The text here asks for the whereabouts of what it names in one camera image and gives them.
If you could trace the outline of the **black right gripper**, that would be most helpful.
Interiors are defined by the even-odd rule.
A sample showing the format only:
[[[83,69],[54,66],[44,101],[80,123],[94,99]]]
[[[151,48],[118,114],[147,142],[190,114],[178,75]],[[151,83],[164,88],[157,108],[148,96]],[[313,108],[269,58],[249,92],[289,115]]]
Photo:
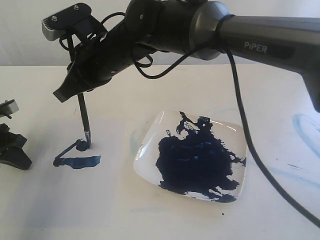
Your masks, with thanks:
[[[96,37],[78,47],[68,74],[53,95],[64,103],[73,96],[107,84],[137,59],[137,45],[124,23],[117,24],[104,39]]]

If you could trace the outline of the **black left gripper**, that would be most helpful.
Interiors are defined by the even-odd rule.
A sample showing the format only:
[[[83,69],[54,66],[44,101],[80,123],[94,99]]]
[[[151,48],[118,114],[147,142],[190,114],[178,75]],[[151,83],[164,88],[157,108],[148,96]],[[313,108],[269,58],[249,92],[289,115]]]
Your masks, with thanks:
[[[28,170],[31,159],[23,151],[27,139],[21,134],[10,132],[5,123],[0,125],[0,163],[23,171]]]

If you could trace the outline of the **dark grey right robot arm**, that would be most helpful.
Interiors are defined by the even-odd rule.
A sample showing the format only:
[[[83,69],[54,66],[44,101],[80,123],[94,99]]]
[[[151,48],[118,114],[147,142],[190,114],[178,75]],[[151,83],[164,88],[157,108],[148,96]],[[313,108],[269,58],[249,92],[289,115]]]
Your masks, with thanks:
[[[221,53],[295,72],[320,108],[320,20],[314,17],[237,16],[219,1],[132,0],[111,30],[85,3],[42,24],[51,41],[75,35],[67,76],[54,96],[65,102],[107,84],[113,76],[155,52],[205,61]]]

